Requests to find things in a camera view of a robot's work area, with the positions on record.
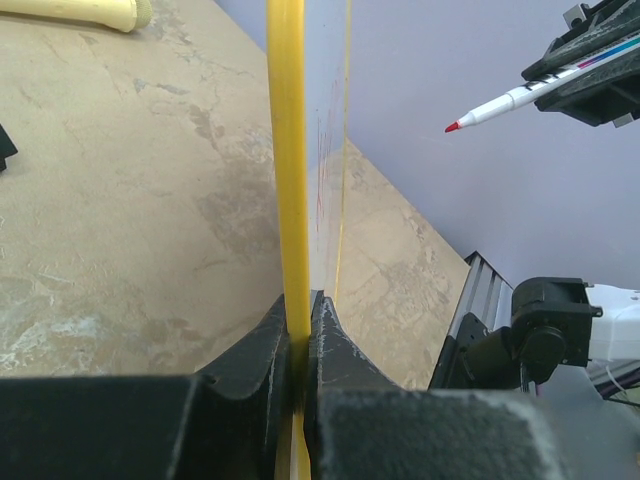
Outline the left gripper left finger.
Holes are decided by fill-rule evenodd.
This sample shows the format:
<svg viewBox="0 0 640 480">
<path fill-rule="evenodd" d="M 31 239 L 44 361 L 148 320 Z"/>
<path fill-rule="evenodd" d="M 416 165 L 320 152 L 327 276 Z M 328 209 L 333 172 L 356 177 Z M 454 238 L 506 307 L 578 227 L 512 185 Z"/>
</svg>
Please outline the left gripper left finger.
<svg viewBox="0 0 640 480">
<path fill-rule="evenodd" d="M 218 358 L 173 376 L 8 378 L 5 479 L 286 479 L 290 341 L 277 300 Z"/>
</svg>

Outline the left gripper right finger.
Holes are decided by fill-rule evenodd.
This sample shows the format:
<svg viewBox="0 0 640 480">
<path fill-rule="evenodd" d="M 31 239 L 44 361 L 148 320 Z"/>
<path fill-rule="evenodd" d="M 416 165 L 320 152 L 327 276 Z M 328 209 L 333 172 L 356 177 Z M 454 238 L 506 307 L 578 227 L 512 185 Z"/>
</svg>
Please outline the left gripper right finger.
<svg viewBox="0 0 640 480">
<path fill-rule="evenodd" d="M 574 479 L 545 409 L 511 391 L 405 390 L 317 296 L 307 448 L 314 479 Z"/>
</svg>

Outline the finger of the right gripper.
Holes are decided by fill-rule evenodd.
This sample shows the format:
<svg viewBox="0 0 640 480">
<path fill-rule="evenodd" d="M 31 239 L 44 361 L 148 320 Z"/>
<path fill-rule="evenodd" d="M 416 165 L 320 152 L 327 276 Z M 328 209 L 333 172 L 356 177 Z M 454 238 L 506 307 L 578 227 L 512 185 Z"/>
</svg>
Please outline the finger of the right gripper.
<svg viewBox="0 0 640 480">
<path fill-rule="evenodd" d="M 585 18 L 570 24 L 564 35 L 552 41 L 544 55 L 521 73 L 524 80 L 533 80 L 639 31 L 639 0 L 600 1 L 594 6 L 582 3 L 578 7 Z"/>
<path fill-rule="evenodd" d="M 639 50 L 612 60 L 534 102 L 541 112 L 557 112 L 589 126 L 639 119 Z"/>
</svg>

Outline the red whiteboard marker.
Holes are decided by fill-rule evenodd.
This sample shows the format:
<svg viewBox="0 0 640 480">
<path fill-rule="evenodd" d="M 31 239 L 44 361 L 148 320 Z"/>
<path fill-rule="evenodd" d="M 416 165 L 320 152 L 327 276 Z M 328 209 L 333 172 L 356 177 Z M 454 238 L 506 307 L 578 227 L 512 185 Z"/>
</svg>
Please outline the red whiteboard marker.
<svg viewBox="0 0 640 480">
<path fill-rule="evenodd" d="M 469 126 L 479 125 L 504 113 L 533 103 L 561 86 L 581 79 L 592 71 L 608 66 L 614 60 L 626 59 L 638 50 L 639 33 L 624 37 L 610 45 L 599 48 L 574 63 L 553 69 L 550 73 L 527 81 L 525 84 L 470 110 L 460 119 L 447 126 L 445 132 L 449 133 Z"/>
</svg>

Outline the yellow framed whiteboard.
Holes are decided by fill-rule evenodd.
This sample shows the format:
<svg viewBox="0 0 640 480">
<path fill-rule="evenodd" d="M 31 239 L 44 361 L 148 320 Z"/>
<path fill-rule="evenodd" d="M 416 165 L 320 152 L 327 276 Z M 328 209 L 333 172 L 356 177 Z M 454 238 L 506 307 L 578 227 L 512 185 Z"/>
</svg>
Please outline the yellow framed whiteboard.
<svg viewBox="0 0 640 480">
<path fill-rule="evenodd" d="M 308 479 L 305 377 L 312 305 L 336 298 L 347 163 L 349 1 L 270 1 L 267 62 L 293 405 L 289 472 Z"/>
</svg>

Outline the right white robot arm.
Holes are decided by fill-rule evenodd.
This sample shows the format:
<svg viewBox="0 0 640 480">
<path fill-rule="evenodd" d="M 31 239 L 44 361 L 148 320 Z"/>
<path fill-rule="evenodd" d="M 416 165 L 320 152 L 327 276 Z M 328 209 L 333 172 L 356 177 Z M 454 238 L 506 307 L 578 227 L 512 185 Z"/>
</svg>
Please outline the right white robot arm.
<svg viewBox="0 0 640 480">
<path fill-rule="evenodd" d="M 592 127 L 639 118 L 639 4 L 579 4 L 568 31 L 521 74 L 524 84 L 466 113 L 448 132 L 480 125 L 528 104 Z M 488 331 L 467 313 L 445 339 L 431 387 L 527 390 L 560 365 L 636 361 L 639 293 L 579 278 L 535 277 L 511 297 L 511 323 Z"/>
</svg>

